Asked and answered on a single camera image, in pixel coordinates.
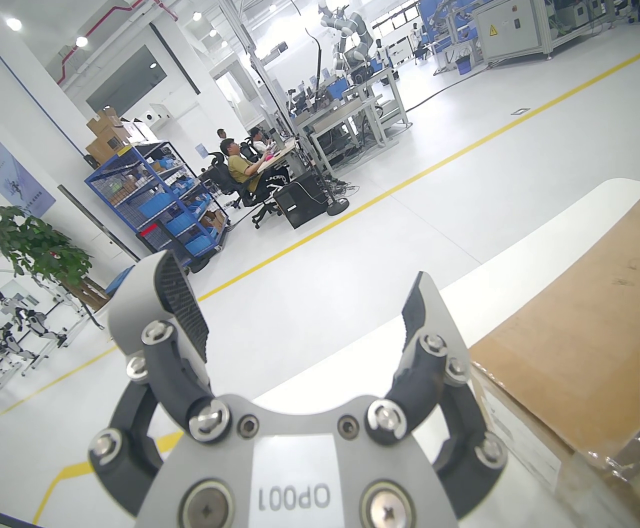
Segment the poster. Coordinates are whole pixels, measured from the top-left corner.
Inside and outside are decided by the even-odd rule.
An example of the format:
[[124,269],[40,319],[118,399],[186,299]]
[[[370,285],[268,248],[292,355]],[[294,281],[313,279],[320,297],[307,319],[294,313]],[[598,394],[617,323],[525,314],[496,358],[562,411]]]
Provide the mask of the poster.
[[32,216],[42,217],[56,199],[0,143],[0,195]]

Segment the blue storage rack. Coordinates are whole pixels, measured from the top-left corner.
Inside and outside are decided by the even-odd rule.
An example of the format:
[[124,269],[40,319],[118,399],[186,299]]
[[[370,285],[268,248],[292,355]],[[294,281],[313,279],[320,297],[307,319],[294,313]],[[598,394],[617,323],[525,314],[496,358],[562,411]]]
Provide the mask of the blue storage rack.
[[[222,249],[228,215],[168,141],[124,148],[85,182],[151,252],[171,249],[194,268]],[[214,206],[221,230],[200,223]]]

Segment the black office chair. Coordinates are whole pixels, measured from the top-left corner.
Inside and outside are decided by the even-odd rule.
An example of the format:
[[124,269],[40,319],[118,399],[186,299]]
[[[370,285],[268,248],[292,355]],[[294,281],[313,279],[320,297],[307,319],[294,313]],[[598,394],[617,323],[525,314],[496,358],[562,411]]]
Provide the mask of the black office chair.
[[260,153],[254,149],[251,144],[251,138],[247,138],[240,143],[240,154],[247,158],[251,163],[255,163],[260,159]]
[[256,229],[260,229],[260,222],[267,213],[273,214],[275,212],[278,216],[282,214],[282,211],[274,201],[267,201],[271,199],[269,191],[258,191],[255,194],[249,191],[249,185],[255,178],[260,177],[259,173],[254,174],[246,182],[240,184],[233,179],[233,176],[231,176],[223,154],[221,152],[215,152],[214,157],[216,160],[213,168],[216,169],[216,173],[212,173],[212,179],[223,193],[227,194],[225,189],[233,189],[232,192],[238,193],[240,196],[238,200],[242,200],[245,207],[254,207],[258,204],[262,204],[260,210],[251,216]]
[[212,152],[214,161],[201,176],[200,179],[207,186],[207,181],[210,181],[214,186],[220,189],[222,194],[230,196],[234,193],[238,193],[231,205],[236,209],[240,209],[240,201],[242,200],[242,185],[234,180],[229,174],[229,169],[225,163],[225,157],[221,152]]

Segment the blue trash can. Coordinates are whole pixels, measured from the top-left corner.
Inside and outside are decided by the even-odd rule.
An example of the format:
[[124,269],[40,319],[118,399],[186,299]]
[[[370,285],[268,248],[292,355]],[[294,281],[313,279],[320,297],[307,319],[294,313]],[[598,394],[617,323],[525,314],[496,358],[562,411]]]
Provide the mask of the blue trash can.
[[456,66],[460,75],[468,74],[471,71],[471,55],[457,59]]

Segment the computer tower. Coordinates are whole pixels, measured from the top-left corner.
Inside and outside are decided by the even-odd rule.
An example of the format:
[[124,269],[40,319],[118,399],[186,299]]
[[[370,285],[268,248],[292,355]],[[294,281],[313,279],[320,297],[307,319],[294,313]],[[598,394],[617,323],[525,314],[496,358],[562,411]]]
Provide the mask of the computer tower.
[[328,200],[316,182],[316,173],[305,172],[273,195],[282,212],[297,229],[312,218],[326,212]]

